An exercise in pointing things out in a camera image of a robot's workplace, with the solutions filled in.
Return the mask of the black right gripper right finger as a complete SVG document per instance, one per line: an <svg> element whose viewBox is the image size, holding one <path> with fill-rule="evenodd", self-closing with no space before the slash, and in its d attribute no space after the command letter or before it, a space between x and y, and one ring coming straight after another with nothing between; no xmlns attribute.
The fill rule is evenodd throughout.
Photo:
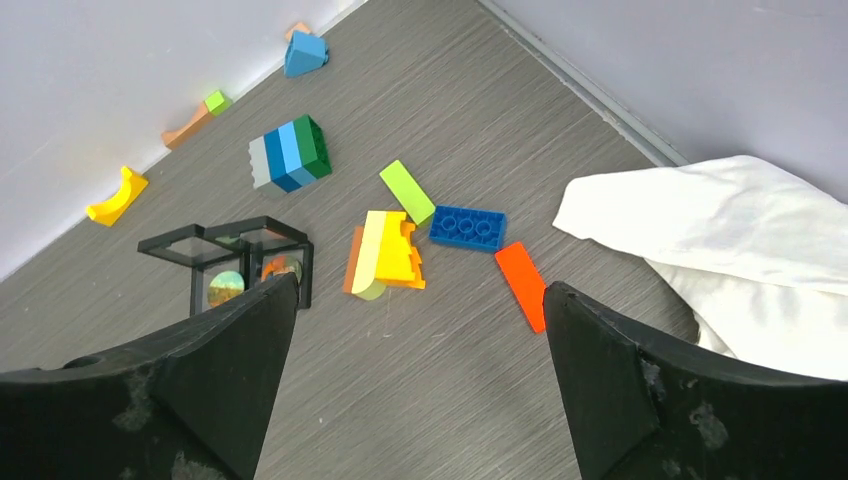
<svg viewBox="0 0 848 480"><path fill-rule="evenodd" d="M847 385L732 359L557 281L547 337L585 479L843 479Z"/></svg>

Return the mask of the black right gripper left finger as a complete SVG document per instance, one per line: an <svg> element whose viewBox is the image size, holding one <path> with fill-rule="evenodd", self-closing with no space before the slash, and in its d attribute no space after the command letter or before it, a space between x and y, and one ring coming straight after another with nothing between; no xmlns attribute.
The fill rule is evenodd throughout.
<svg viewBox="0 0 848 480"><path fill-rule="evenodd" d="M1 376L5 479L251 479L299 284L275 277L61 368Z"/></svg>

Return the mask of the round landscape brooch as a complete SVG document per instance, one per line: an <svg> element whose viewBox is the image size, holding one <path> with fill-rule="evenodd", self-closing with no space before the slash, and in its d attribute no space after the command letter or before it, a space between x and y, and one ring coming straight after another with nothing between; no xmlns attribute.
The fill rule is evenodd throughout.
<svg viewBox="0 0 848 480"><path fill-rule="evenodd" d="M210 308L215 308L240 295L244 290L245 281L238 271L221 271L209 281L206 301Z"/></svg>

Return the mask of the white floral t-shirt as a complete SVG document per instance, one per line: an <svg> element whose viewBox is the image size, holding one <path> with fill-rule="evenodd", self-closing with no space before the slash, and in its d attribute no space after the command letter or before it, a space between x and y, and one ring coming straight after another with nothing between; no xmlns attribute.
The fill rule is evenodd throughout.
<svg viewBox="0 0 848 480"><path fill-rule="evenodd" d="M553 224L644 259L692 309L699 345L847 376L847 208L756 157L572 180Z"/></svg>

